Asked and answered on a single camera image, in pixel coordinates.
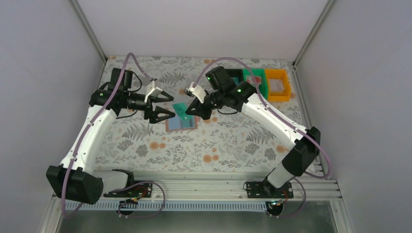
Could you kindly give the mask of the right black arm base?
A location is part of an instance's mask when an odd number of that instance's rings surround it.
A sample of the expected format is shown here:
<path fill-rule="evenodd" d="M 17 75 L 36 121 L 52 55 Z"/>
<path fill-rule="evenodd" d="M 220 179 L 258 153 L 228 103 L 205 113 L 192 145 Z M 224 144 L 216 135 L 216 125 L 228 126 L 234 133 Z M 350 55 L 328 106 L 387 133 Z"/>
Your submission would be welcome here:
<path fill-rule="evenodd" d="M 242 188 L 249 199 L 268 199 L 265 201 L 268 216 L 280 217 L 285 203 L 294 197 L 290 181 L 276 188 L 267 181 L 267 178 L 262 181 L 248 179 L 243 183 Z"/>

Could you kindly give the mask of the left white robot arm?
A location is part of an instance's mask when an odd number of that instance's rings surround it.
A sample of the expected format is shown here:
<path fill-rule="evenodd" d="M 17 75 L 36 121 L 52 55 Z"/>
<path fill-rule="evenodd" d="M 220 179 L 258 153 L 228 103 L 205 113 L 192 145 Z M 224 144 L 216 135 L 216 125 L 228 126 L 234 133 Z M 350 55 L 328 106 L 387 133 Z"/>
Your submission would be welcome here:
<path fill-rule="evenodd" d="M 96 172 L 95 159 L 105 134 L 122 109 L 142 111 L 143 118 L 156 124 L 175 117 L 175 113 L 153 103 L 171 102 L 174 98 L 154 80 L 144 94 L 132 91 L 131 70 L 113 68 L 110 81 L 92 95 L 82 129 L 65 158 L 57 166 L 49 166 L 46 177 L 59 198 L 95 204 L 102 194 L 124 189 L 132 184 L 131 171 L 114 169 Z"/>

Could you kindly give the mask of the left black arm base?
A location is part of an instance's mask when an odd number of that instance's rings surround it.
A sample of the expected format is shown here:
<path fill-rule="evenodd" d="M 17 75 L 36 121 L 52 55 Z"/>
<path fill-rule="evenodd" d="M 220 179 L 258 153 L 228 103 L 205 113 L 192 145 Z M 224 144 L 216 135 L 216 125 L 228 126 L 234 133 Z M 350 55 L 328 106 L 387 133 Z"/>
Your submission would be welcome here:
<path fill-rule="evenodd" d="M 103 197 L 126 198 L 126 200 L 119 202 L 119 205 L 130 203 L 130 205 L 126 205 L 124 208 L 137 207 L 138 201 L 141 198 L 150 198 L 152 195 L 153 184 L 151 183 L 143 183 L 133 186 L 141 181 L 135 180 L 132 171 L 113 169 L 108 173 L 104 173 L 102 180 L 104 184 Z"/>

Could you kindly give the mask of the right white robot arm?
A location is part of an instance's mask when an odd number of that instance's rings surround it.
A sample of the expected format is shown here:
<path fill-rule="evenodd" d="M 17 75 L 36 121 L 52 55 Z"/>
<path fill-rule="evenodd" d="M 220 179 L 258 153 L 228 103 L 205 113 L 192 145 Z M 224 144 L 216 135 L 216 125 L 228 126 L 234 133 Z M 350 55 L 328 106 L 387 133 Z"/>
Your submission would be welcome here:
<path fill-rule="evenodd" d="M 206 120 L 213 110 L 229 107 L 253 118 L 289 150 L 264 182 L 281 188 L 292 178 L 302 176 L 320 153 L 320 131 L 315 127 L 308 129 L 289 119 L 260 96 L 255 86 L 247 81 L 235 83 L 222 66 L 206 73 L 206 78 L 214 91 L 209 93 L 200 85 L 191 83 L 185 94 L 194 100 L 186 114 Z"/>

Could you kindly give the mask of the orange leather card holder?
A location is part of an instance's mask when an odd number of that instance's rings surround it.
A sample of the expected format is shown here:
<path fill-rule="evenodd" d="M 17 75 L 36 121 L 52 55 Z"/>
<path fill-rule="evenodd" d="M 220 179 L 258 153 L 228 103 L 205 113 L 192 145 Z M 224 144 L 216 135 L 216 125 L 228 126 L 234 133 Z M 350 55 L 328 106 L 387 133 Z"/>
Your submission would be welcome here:
<path fill-rule="evenodd" d="M 197 120 L 194 116 L 184 116 L 183 119 L 179 116 L 175 116 L 167 119 L 165 123 L 166 132 L 194 130 L 197 128 Z"/>

